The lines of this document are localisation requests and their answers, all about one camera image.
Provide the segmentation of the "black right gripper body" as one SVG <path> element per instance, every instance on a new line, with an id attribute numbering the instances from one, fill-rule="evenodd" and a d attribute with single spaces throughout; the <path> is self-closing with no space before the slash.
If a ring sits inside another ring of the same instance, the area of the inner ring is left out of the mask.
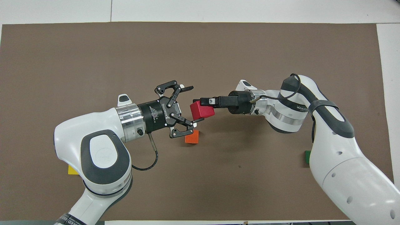
<path id="1" fill-rule="evenodd" d="M 250 113 L 252 105 L 253 105 L 252 103 L 249 102 L 252 100 L 250 91 L 231 91 L 228 96 L 238 98 L 238 106 L 228 107 L 228 111 L 231 114 L 249 114 Z"/>

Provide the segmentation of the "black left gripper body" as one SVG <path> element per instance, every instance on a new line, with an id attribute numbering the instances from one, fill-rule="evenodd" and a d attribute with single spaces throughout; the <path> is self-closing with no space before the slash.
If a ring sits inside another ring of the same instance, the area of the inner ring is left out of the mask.
<path id="1" fill-rule="evenodd" d="M 169 101 L 169 98 L 159 98 L 137 105 L 144 117 L 145 133 L 151 133 L 164 127 L 173 127 L 176 124 L 176 120 L 171 118 L 170 114 L 181 115 L 182 112 L 177 102 L 171 103 L 171 107 L 168 108 Z"/>

